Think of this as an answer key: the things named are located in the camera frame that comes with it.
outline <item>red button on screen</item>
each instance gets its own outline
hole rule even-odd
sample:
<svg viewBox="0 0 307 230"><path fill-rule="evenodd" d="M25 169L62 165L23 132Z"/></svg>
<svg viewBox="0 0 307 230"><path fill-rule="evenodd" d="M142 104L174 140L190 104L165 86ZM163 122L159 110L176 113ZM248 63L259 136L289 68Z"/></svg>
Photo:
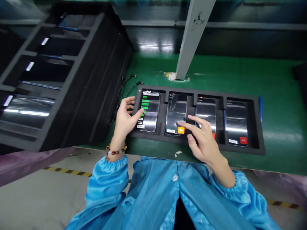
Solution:
<svg viewBox="0 0 307 230"><path fill-rule="evenodd" d="M247 144L247 138L246 137L240 137L240 144Z"/></svg>

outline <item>green work table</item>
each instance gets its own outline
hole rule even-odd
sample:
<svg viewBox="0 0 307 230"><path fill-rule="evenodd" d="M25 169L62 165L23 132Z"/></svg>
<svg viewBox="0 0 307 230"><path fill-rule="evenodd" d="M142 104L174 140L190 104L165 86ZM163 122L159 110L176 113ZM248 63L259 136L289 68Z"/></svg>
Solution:
<svg viewBox="0 0 307 230"><path fill-rule="evenodd" d="M185 80L170 81L163 72L176 69L178 55L136 53L127 71L137 75L127 82L123 95L137 81L146 85L212 90L263 99L263 136L265 156L225 152L233 167L307 175L307 112L299 84L291 67L301 61L195 55ZM135 87L129 96L137 93ZM114 125L106 139L81 148L105 150ZM199 162L188 145L127 137L127 153L171 160Z"/></svg>

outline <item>jacket sleeve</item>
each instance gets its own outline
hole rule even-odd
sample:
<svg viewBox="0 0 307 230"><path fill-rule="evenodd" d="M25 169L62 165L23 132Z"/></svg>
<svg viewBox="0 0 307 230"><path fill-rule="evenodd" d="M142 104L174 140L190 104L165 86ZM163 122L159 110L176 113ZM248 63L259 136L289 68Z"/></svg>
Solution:
<svg viewBox="0 0 307 230"><path fill-rule="evenodd" d="M66 229L102 228L115 208L123 201L128 185L128 158L116 162L103 157L94 167L85 195L85 209L75 215Z"/></svg>
<svg viewBox="0 0 307 230"><path fill-rule="evenodd" d="M275 223L267 212L265 198L255 190L244 173L233 170L236 184L232 188L225 188L219 184L214 174L210 182L223 196L229 200L238 212L244 216L255 228L271 230L280 227Z"/></svg>

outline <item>blue anti-static smock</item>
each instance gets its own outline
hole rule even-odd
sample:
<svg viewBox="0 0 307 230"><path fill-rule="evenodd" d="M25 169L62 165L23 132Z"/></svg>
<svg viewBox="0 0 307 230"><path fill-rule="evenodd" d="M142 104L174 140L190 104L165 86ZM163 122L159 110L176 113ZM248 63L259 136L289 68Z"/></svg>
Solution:
<svg viewBox="0 0 307 230"><path fill-rule="evenodd" d="M142 157L126 196L127 162L104 157L96 164L86 208L67 229L173 229L179 193L196 229L280 229L242 172L234 171L236 185L225 188L203 164Z"/></svg>

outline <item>cable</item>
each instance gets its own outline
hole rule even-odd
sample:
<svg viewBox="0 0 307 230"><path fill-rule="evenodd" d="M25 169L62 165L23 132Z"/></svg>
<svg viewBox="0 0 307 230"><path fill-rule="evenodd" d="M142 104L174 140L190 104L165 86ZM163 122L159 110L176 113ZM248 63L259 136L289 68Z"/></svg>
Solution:
<svg viewBox="0 0 307 230"><path fill-rule="evenodd" d="M80 156L83 156L84 154L86 154L86 153L88 153L89 151L86 151L86 152L84 152L84 153L82 153L82 154L80 154L80 155L74 155L74 154L71 154L71 155L69 155L68 157L80 157Z"/></svg>
<svg viewBox="0 0 307 230"><path fill-rule="evenodd" d="M144 83L141 82L141 81L138 81L137 83L135 83L135 84L129 89L129 91L126 93L126 95L125 95L124 98L127 97L127 95L130 93L130 91L133 89L133 87L135 87L136 85L143 85L143 84L144 84Z"/></svg>
<svg viewBox="0 0 307 230"><path fill-rule="evenodd" d="M135 83L135 84L128 90L128 92L126 93L126 95L124 96L124 98L127 97L127 95L130 93L130 91L133 89L133 87L135 87L136 85L143 85L143 84L144 84L144 83L141 82L141 81L138 81L137 83ZM115 113L114 113L114 116L113 116L113 119L111 120L111 122L109 123L109 125L113 125L113 124L114 124L114 121L116 120L116 114L117 114L117 110L118 110L119 106L120 106L120 104L117 105L117 109L116 109L116 111L115 111Z"/></svg>
<svg viewBox="0 0 307 230"><path fill-rule="evenodd" d="M137 76L134 75L134 74L131 74L126 80L124 80L123 77L122 77L122 85L121 85L121 87L119 88L119 92L118 92L118 95L117 95L116 107L115 107L115 109L114 109L115 111L113 111L114 115L113 115L112 119L110 120L109 125L112 125L112 124L114 123L115 119L116 119L116 113L117 113L117 110L118 110L118 108L119 108L119 106L120 106L120 98L121 98L121 95L122 95L122 90L123 90L123 88L124 88L124 84L125 84L128 80L130 80L131 78L133 78L133 77L137 77Z"/></svg>

